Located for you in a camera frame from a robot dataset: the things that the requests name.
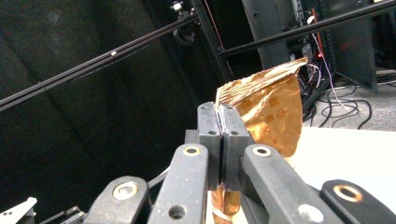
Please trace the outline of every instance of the gold foil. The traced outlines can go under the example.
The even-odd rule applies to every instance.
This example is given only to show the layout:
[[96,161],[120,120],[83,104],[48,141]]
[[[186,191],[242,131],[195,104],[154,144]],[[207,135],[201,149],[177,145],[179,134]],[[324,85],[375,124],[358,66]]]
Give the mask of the gold foil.
[[216,105],[234,105],[256,143],[294,154],[303,126],[297,74],[306,58],[270,68],[218,88]]
[[212,191],[211,195],[215,223],[233,223],[233,215],[241,207],[240,193],[238,191],[225,191],[223,186],[218,186],[218,189]]

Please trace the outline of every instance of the metal bar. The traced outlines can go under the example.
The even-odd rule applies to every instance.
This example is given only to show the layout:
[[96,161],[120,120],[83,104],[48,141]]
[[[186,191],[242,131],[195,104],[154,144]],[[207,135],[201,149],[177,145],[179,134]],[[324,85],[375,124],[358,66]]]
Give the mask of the metal bar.
[[72,217],[75,214],[82,212],[79,210],[77,206],[74,206],[66,211],[62,211],[53,217],[49,217],[46,220],[40,222],[40,224],[48,224],[48,223],[61,223],[62,220]]
[[172,31],[176,30],[177,28],[184,26],[188,23],[194,22],[198,19],[198,16],[196,14],[190,15],[186,17],[184,20],[176,21],[173,22],[167,26],[164,26],[163,28],[160,28],[150,34],[144,35],[142,37],[137,38],[136,40],[129,42],[123,46],[120,46],[116,49],[113,49],[105,54],[102,54],[94,59],[91,59],[85,63],[82,63],[70,70],[67,70],[55,77],[51,77],[47,80],[44,80],[42,82],[39,82],[38,84],[25,89],[23,91],[20,91],[18,93],[15,93],[3,100],[0,101],[0,112],[8,109],[14,105],[17,105],[21,102],[24,102],[39,93],[43,91],[47,91],[55,86],[58,86],[67,80],[70,80],[74,77],[81,76],[95,68],[98,68],[99,66],[103,65],[104,63],[111,62],[114,59],[117,59],[129,52],[131,52],[134,49],[138,49],[147,43],[151,42],[154,39],[157,39],[163,35],[167,35],[171,33]]
[[79,212],[79,213],[71,216],[67,220],[63,221],[62,224],[78,224],[78,223],[81,223],[81,221],[84,219],[84,215],[85,214],[83,212]]
[[219,106],[219,119],[223,134],[221,180],[227,190],[240,190],[239,158],[251,143],[250,133],[238,110],[231,105],[222,104]]
[[167,174],[168,174],[168,171],[165,170],[162,174],[160,174],[157,177],[155,177],[154,179],[150,180],[148,182],[148,188],[152,189],[155,186],[161,184],[165,180]]
[[273,35],[268,38],[264,38],[259,41],[251,42],[246,45],[242,45],[239,47],[235,47],[232,49],[226,49],[223,52],[219,53],[221,57],[228,57],[231,55],[239,54],[242,52],[246,52],[252,49],[260,48],[264,45],[270,43],[277,43],[280,41],[290,40],[297,36],[308,35],[315,32],[328,30],[334,26],[344,24],[349,21],[359,20],[363,18],[377,16],[389,11],[392,11],[396,7],[396,0],[388,0],[382,1],[379,3],[372,4],[368,7],[362,7],[360,9],[356,9],[350,11],[348,13],[344,13],[338,16],[331,17],[327,20],[318,21],[314,24],[307,25],[292,31],[288,31],[279,35]]
[[260,196],[269,223],[343,223],[273,148],[246,148],[243,169]]
[[87,224],[142,223],[149,213],[149,187],[139,177],[123,176],[111,181],[96,198]]
[[148,223],[204,223],[208,158],[202,145],[176,150]]
[[220,136],[218,113],[213,102],[204,103],[197,108],[198,141],[209,151],[208,189],[216,190],[219,184],[220,171]]
[[207,44],[207,47],[209,48],[209,56],[213,59],[213,63],[215,63],[215,68],[218,69],[219,73],[221,74],[221,77],[219,77],[219,81],[222,83],[226,83],[232,80],[231,77],[231,70],[230,68],[226,65],[225,59],[221,58],[218,55],[220,44],[219,41],[214,33],[212,23],[210,22],[210,19],[208,18],[205,10],[205,6],[203,5],[202,0],[191,0],[193,7],[195,8],[195,11],[198,14],[199,21],[201,23],[201,30],[204,33],[204,39],[205,43]]

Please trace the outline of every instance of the dark backdrop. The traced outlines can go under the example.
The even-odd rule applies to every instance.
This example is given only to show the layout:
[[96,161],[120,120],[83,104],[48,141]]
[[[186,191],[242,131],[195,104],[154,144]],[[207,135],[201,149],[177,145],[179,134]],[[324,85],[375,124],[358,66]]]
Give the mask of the dark backdrop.
[[[170,2],[0,1],[0,99],[175,21]],[[252,40],[239,1],[222,2],[211,6],[225,47]],[[88,211],[111,180],[159,174],[196,128],[196,106],[223,84],[204,42],[198,33],[181,47],[167,35],[0,112],[0,211],[28,197],[36,220]],[[260,70],[257,53],[238,57],[237,78]]]

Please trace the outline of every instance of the white surface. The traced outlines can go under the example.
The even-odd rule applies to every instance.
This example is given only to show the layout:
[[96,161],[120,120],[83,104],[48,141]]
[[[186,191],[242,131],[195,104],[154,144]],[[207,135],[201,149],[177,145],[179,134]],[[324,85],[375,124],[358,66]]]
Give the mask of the white surface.
[[396,132],[303,127],[290,163],[316,189],[344,179],[396,213]]

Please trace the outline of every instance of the black pole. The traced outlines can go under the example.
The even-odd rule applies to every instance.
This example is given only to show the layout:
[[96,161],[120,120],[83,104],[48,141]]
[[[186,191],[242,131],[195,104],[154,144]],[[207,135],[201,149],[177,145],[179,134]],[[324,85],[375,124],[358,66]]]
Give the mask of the black pole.
[[212,63],[214,64],[215,68],[218,69],[219,74],[221,77],[219,78],[219,82],[221,84],[229,82],[233,80],[232,71],[228,67],[225,59],[221,58],[219,53],[220,43],[216,34],[214,33],[213,24],[210,21],[204,3],[202,0],[191,0],[193,8],[195,8],[199,21],[201,23],[200,29],[204,34],[205,44],[209,50],[209,56],[212,59]]
[[349,21],[359,20],[367,17],[373,17],[389,12],[393,10],[395,7],[396,7],[396,0],[382,1],[379,3],[372,4],[368,7],[359,8],[357,10],[353,10],[348,13],[334,16],[327,20],[318,21],[314,24],[307,25],[292,31],[288,31],[279,35],[273,35],[232,49],[226,49],[220,52],[219,56],[228,57],[249,50],[257,49],[270,43],[285,41],[285,40],[293,39],[297,36],[308,35],[319,31],[328,30],[329,28],[341,25]]
[[91,59],[85,63],[82,63],[70,70],[67,70],[55,77],[51,77],[47,80],[39,82],[38,84],[25,89],[24,91],[20,91],[15,93],[3,100],[0,101],[0,112],[6,110],[14,105],[18,105],[21,102],[24,102],[41,92],[47,91],[53,87],[56,87],[72,78],[79,77],[84,75],[88,72],[91,72],[94,69],[99,68],[100,66],[111,63],[117,58],[121,58],[122,56],[131,53],[131,51],[141,48],[142,46],[146,45],[147,43],[155,40],[163,35],[167,35],[172,31],[176,30],[177,28],[184,26],[188,23],[194,22],[198,19],[196,14],[190,15],[183,20],[173,22],[169,25],[164,26],[152,33],[144,35],[142,37],[137,38],[134,41],[131,41],[125,45],[122,45],[116,49],[113,49],[105,54],[102,54],[94,59]]

